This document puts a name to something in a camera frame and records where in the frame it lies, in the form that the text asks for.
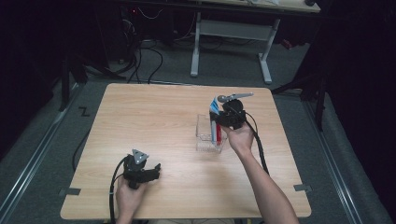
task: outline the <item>person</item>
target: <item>person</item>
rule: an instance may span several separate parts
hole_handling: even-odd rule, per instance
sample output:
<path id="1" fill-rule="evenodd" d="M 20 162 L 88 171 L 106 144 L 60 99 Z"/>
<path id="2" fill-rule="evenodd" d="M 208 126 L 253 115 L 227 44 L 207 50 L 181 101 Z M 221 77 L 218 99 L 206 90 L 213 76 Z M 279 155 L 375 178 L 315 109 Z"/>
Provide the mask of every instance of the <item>person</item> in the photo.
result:
<path id="1" fill-rule="evenodd" d="M 251 152 L 253 131 L 246 123 L 237 130 L 223 126 L 221 129 L 227 133 L 231 148 L 245 168 L 264 223 L 299 223 L 286 195 L 254 158 Z M 134 212 L 143 200 L 146 187 L 147 183 L 142 184 L 137 190 L 130 189 L 127 181 L 122 176 L 119 177 L 116 193 L 119 207 L 118 224 L 132 222 Z"/>

